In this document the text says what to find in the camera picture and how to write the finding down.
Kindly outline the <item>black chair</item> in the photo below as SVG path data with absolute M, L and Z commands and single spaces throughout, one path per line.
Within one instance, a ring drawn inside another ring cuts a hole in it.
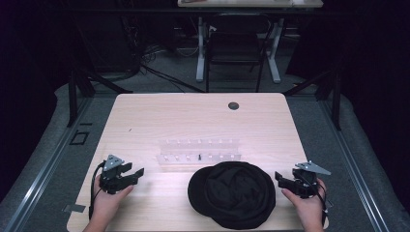
M 265 14 L 216 14 L 207 19 L 205 89 L 210 90 L 212 65 L 259 67 L 255 92 L 259 91 L 268 40 L 274 25 Z

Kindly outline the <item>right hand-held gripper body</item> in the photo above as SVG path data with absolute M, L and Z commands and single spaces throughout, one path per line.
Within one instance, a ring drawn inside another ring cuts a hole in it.
M 301 198 L 309 198 L 318 192 L 317 175 L 331 175 L 332 172 L 309 160 L 296 163 L 292 174 L 294 176 L 292 192 Z

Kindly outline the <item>black metal stand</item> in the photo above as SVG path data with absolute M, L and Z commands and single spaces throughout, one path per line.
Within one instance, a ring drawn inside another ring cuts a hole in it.
M 319 84 L 314 94 L 318 101 L 326 100 L 330 94 L 332 95 L 331 120 L 338 131 L 341 130 L 339 122 L 340 101 L 341 101 L 341 75 L 338 71 L 325 71 L 312 79 L 306 80 L 283 94 L 286 97 L 293 96 L 300 91 L 306 89 L 312 84 Z
M 107 87 L 110 90 L 113 90 L 117 94 L 130 94 L 130 90 L 126 90 L 113 82 L 105 79 L 101 75 L 90 72 L 83 69 L 74 69 L 71 72 L 69 86 L 69 107 L 70 107 L 70 117 L 68 122 L 68 127 L 71 127 L 76 121 L 78 116 L 78 105 L 77 105 L 77 91 L 85 98 L 93 98 L 96 94 L 91 81 L 97 81 L 103 86 Z

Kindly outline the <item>black cloth hat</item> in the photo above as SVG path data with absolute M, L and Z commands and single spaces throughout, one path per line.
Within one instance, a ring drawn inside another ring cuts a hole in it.
M 255 229 L 276 207 L 272 178 L 258 166 L 224 161 L 197 170 L 188 184 L 191 206 L 223 228 Z

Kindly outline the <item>person's left hand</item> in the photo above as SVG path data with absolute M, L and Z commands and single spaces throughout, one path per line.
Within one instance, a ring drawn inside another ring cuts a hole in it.
M 121 201 L 132 192 L 133 186 L 128 186 L 115 194 L 109 194 L 100 188 L 100 175 L 98 175 L 94 187 L 97 193 L 94 197 L 91 221 L 99 226 L 108 225 L 115 217 Z

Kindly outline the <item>person's right hand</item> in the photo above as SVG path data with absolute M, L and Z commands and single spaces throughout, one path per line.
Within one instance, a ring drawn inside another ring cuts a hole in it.
M 302 226 L 308 223 L 321 223 L 323 226 L 323 205 L 322 201 L 317 195 L 311 198 L 303 199 L 286 188 L 283 188 L 281 192 L 288 200 L 292 202 L 292 204 L 296 208 L 296 212 Z

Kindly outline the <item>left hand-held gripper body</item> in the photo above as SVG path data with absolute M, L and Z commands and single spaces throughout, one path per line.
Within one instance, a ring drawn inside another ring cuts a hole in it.
M 115 194 L 117 191 L 125 189 L 125 182 L 120 172 L 119 167 L 126 164 L 123 159 L 120 159 L 114 155 L 109 155 L 105 161 L 102 174 L 100 177 L 100 187 L 103 191 L 109 194 Z

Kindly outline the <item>metal floor rail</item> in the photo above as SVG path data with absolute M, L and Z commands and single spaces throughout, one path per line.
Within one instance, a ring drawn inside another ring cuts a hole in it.
M 29 217 L 44 195 L 58 165 L 70 147 L 75 130 L 80 126 L 93 100 L 80 101 L 77 116 L 70 127 L 69 103 L 57 102 L 57 107 L 40 142 L 17 177 L 12 188 L 0 202 L 0 232 L 22 232 Z
M 345 140 L 344 134 L 341 130 L 338 130 L 334 125 L 331 109 L 325 101 L 319 101 L 318 105 L 325 116 L 326 122 L 329 125 L 337 144 L 341 150 L 342 163 L 354 185 L 363 208 L 366 211 L 367 217 L 375 232 L 391 232 L 385 219 L 383 218 L 379 207 L 377 206 L 373 194 L 369 190 L 368 185 L 364 179 L 364 176 L 356 163 L 353 153 Z

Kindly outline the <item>clear acrylic peg rack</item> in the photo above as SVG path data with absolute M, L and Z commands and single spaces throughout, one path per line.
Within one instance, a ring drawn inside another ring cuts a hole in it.
M 214 164 L 239 161 L 238 139 L 166 139 L 160 141 L 159 164 Z

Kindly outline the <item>white-legged desk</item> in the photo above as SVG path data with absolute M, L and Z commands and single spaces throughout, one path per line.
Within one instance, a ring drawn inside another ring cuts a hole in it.
M 262 9 L 262 10 L 302 10 L 313 11 L 323 7 L 322 0 L 178 0 L 182 8 L 224 8 L 224 9 Z M 274 23 L 271 39 L 273 43 L 267 51 L 268 64 L 274 83 L 281 83 L 276 63 L 276 53 L 283 30 L 284 18 Z

